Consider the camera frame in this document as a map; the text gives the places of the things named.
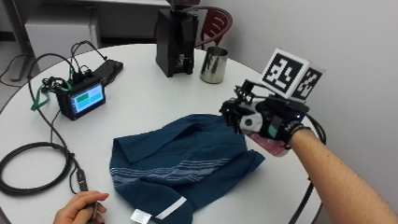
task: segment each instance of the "hand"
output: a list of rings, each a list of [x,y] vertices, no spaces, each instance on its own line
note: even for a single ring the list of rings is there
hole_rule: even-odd
[[[254,102],[243,107],[253,111],[240,120],[238,127],[245,133],[258,133],[261,137],[287,144],[294,130],[305,128],[289,108],[281,104]]]
[[[76,194],[66,206],[57,212],[53,224],[86,224],[92,217],[92,213],[97,212],[92,210],[92,207],[85,208],[90,203],[104,201],[108,198],[106,193],[97,191],[84,191]],[[100,213],[105,213],[105,207],[98,203],[97,208]],[[104,223],[104,218],[98,214],[96,216],[96,222]]]

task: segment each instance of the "white stripe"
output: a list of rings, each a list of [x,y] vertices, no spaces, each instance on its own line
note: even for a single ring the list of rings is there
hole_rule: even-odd
[[[164,209],[164,211],[156,216],[156,218],[164,219],[165,217],[168,217],[172,214],[172,212],[174,212],[176,209],[180,208],[180,206],[182,206],[185,201],[186,199],[184,197],[180,197],[180,199],[166,209]]]

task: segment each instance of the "white label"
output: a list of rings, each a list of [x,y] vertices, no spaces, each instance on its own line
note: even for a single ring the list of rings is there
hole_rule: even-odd
[[[182,206],[182,204],[186,202],[186,199],[181,196],[180,199],[166,208],[164,211],[156,216],[158,219],[164,219],[168,217],[177,208]]]
[[[141,224],[146,224],[150,217],[152,217],[150,214],[145,213],[140,209],[136,209],[130,219]]]

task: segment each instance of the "pink object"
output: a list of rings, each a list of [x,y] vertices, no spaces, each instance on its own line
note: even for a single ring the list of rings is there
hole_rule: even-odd
[[[273,156],[282,157],[286,155],[287,150],[285,149],[285,143],[282,141],[263,138],[258,133],[249,133],[246,135]]]

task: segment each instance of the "blue towel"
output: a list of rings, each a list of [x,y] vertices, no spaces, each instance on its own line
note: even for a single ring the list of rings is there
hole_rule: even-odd
[[[160,224],[190,224],[262,163],[216,115],[189,115],[160,130],[113,140],[114,189]]]

